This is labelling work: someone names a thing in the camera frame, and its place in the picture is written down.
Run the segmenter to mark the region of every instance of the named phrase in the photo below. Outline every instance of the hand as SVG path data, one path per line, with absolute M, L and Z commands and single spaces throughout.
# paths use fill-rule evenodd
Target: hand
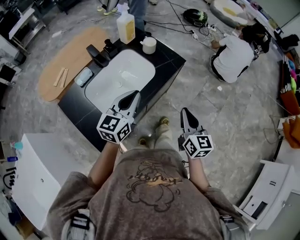
M 214 49 L 217 49 L 217 48 L 220 48 L 221 45 L 220 45 L 220 43 L 218 41 L 212 40 L 211 47 L 214 48 Z

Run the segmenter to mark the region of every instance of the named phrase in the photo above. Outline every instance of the gray tile floor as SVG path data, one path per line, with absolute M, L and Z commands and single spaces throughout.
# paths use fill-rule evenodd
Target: gray tile floor
M 220 29 L 229 29 L 209 11 L 202 0 L 189 0 L 188 8 L 207 12 L 210 24 Z M 85 167 L 97 159 L 99 152 L 82 136 L 64 115 L 55 102 L 45 102 L 38 94 L 38 79 L 47 63 L 72 37 L 89 26 L 100 26 L 112 41 L 118 39 L 117 15 L 103 17 L 96 11 L 95 0 L 84 0 L 69 11 L 68 15 L 54 8 L 47 16 L 50 32 L 43 30 L 30 46 L 31 55 L 22 65 L 17 85 L 7 92 L 0 113 L 0 133 L 2 139 L 20 140 L 23 133 L 57 133 L 74 158 Z M 184 9 L 175 6 L 178 13 Z M 148 6 L 147 21 L 178 23 L 168 2 L 159 0 L 157 6 Z M 182 30 L 182 26 L 167 25 Z M 60 36 L 52 34 L 62 30 Z M 167 115 L 171 120 L 174 145 L 181 134 L 180 110 L 188 107 L 212 135 L 215 150 L 205 159 L 205 172 L 213 186 L 223 190 L 235 203 L 245 192 L 253 179 L 260 159 L 272 159 L 276 144 L 267 143 L 264 128 L 273 128 L 269 115 L 279 115 L 276 98 L 279 68 L 278 54 L 273 48 L 259 57 L 249 69 L 233 84 L 220 82 L 208 68 L 213 51 L 193 40 L 190 35 L 172 30 L 146 25 L 152 32 L 183 58 L 185 66 L 174 83 L 154 107 L 141 120 L 134 134 L 127 140 L 128 147 L 136 143 L 136 138 L 153 133 L 154 119 Z M 271 141 L 276 140 L 273 131 L 267 131 Z

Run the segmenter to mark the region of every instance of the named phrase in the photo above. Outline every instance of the sink basin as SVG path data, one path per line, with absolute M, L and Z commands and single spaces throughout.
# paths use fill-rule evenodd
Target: sink basin
M 141 91 L 154 75 L 155 68 L 151 62 L 126 49 L 94 77 L 85 89 L 85 96 L 105 113 L 115 98 L 128 91 Z

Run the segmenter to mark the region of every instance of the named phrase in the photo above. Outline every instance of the black faucet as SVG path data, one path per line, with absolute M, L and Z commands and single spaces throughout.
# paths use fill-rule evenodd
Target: black faucet
M 114 58 L 118 54 L 117 47 L 109 39 L 105 40 L 104 43 L 106 45 L 103 49 L 108 53 L 110 59 Z
M 106 59 L 105 57 L 103 57 L 100 52 L 98 51 L 97 48 L 95 48 L 92 44 L 89 45 L 86 50 L 88 51 L 88 53 L 90 54 L 90 56 L 92 57 L 92 59 L 94 60 L 94 62 L 101 68 L 105 68 L 108 63 L 109 60 Z

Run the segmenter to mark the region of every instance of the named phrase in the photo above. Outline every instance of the wooden board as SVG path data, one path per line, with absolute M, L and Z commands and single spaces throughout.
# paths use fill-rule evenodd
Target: wooden board
M 108 39 L 105 31 L 99 27 L 90 27 L 75 36 L 66 44 L 59 53 L 44 68 L 38 83 L 38 91 L 45 101 L 61 98 L 63 91 L 72 83 L 77 74 L 89 64 L 91 57 L 86 51 L 87 46 L 93 44 L 99 51 L 105 46 Z M 65 88 L 60 88 L 60 82 L 55 87 L 53 84 L 61 68 L 68 68 Z

